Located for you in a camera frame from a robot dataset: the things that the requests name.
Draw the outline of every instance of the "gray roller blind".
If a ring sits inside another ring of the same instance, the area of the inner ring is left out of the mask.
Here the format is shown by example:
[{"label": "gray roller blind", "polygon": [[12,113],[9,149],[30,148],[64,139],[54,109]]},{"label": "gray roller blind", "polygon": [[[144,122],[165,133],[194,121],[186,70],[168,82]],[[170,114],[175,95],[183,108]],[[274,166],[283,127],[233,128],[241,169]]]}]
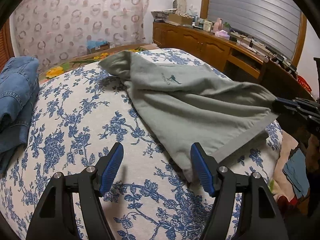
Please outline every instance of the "gray roller blind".
[{"label": "gray roller blind", "polygon": [[293,0],[209,0],[208,19],[217,18],[292,58],[300,24]]}]

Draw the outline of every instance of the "floral bedsheet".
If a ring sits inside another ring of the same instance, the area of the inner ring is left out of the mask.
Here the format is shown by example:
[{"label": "floral bedsheet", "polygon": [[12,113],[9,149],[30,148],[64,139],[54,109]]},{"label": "floral bedsheet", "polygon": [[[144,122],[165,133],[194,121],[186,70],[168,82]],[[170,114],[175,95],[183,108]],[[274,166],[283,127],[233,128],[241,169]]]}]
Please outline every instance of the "floral bedsheet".
[{"label": "floral bedsheet", "polygon": [[[203,64],[178,49],[138,52],[163,63]],[[78,173],[107,155],[115,142],[124,159],[111,190],[101,198],[116,239],[199,239],[214,199],[200,184],[188,184],[163,146],[132,107],[125,87],[98,63],[82,66],[41,85],[26,149],[19,148],[0,178],[0,211],[25,239],[32,213],[50,177],[57,171]],[[221,78],[224,74],[213,69]],[[275,121],[266,131],[223,161],[233,172],[258,171],[268,182],[282,144]],[[86,231],[74,194],[79,235]],[[236,194],[227,239],[236,231],[241,194]]]}]

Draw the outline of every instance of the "red plastic basket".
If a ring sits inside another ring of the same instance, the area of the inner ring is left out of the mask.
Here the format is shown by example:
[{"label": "red plastic basket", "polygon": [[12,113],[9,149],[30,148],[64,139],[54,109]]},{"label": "red plastic basket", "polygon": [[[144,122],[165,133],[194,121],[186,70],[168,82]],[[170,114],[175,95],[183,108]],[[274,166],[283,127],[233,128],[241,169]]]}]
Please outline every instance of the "red plastic basket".
[{"label": "red plastic basket", "polygon": [[309,93],[311,93],[312,89],[309,86],[309,84],[305,81],[305,79],[302,76],[298,75],[298,82],[301,84]]}]

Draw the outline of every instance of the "gray sweatshirt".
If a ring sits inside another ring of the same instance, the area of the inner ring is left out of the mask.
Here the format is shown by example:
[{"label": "gray sweatshirt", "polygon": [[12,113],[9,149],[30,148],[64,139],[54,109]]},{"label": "gray sweatshirt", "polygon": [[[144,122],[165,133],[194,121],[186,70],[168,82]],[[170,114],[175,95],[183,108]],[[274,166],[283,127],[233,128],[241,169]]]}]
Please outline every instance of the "gray sweatshirt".
[{"label": "gray sweatshirt", "polygon": [[277,118],[268,90],[220,78],[207,64],[155,64],[122,51],[99,65],[124,81],[135,109],[189,182],[196,178],[193,143],[220,162]]}]

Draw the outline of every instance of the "blue gripper pad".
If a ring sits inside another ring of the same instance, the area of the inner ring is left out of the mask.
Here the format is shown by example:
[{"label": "blue gripper pad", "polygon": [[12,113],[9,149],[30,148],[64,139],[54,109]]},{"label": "blue gripper pad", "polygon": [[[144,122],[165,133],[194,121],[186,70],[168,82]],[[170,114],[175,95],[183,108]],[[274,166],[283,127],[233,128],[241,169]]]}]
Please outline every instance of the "blue gripper pad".
[{"label": "blue gripper pad", "polygon": [[113,156],[111,157],[106,169],[104,170],[101,178],[101,186],[99,192],[104,195],[111,189],[113,181],[117,175],[120,164],[123,159],[123,146],[119,144],[117,149],[115,150]]},{"label": "blue gripper pad", "polygon": [[198,174],[200,179],[201,185],[205,192],[208,192],[210,196],[214,194],[214,187],[213,187],[213,178],[212,174],[208,169],[207,164],[205,163],[204,159],[199,152],[199,149],[196,147],[195,144],[191,146],[191,161],[192,164]]}]

